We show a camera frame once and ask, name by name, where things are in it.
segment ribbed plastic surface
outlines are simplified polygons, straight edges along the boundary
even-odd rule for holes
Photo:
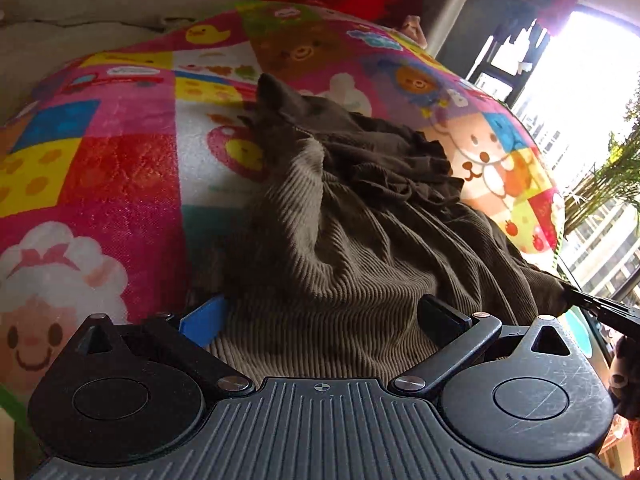
[[[96,435],[96,446],[100,436]],[[224,400],[200,433],[146,463],[91,468],[53,458],[34,480],[613,480],[593,456],[552,467],[503,464],[470,450],[425,401],[376,380],[269,379]]]

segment colorful patchwork blanket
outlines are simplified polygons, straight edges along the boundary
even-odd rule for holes
[[[262,72],[439,140],[463,199],[550,266],[562,200],[507,108],[393,30],[245,2],[70,62],[0,130],[0,383],[28,397],[92,312],[181,310],[203,269],[215,288],[215,240],[268,177],[244,120]]]

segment brown corduroy fabric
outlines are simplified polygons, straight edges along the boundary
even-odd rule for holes
[[[258,83],[270,179],[229,243],[231,302],[215,355],[252,377],[379,377],[436,351],[416,306],[434,294],[506,324],[566,309],[553,276],[460,202],[439,143],[405,126]]]

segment black clip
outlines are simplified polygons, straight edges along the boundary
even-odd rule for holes
[[[568,283],[563,283],[562,286],[568,304],[591,312],[599,322],[640,341],[640,310],[607,298],[586,294]]]

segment cartoon sheep print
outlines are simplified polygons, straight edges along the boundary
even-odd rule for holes
[[[45,222],[0,255],[0,383],[27,399],[86,316],[126,322],[124,267],[100,244]]]

